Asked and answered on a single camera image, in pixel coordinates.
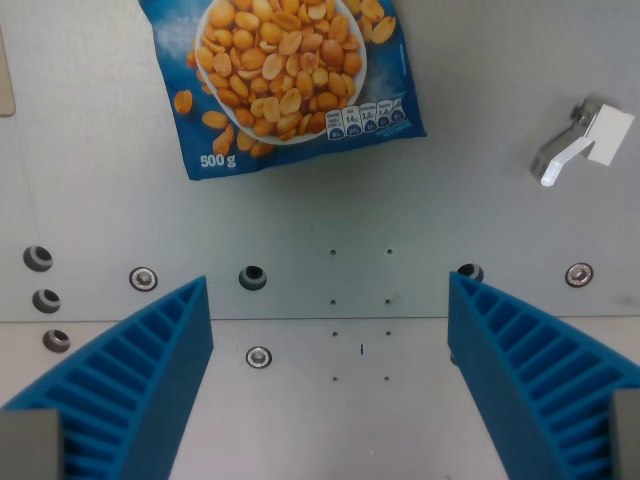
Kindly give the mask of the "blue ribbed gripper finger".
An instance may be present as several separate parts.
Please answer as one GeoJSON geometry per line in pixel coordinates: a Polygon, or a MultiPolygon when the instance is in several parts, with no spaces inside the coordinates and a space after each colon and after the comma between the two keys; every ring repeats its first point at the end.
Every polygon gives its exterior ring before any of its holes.
{"type": "Polygon", "coordinates": [[[2,409],[60,414],[67,479],[166,479],[212,351],[199,277],[94,338],[2,409]]]}
{"type": "Polygon", "coordinates": [[[638,386],[637,364],[457,272],[447,343],[509,478],[613,478],[609,405],[638,386]]]}

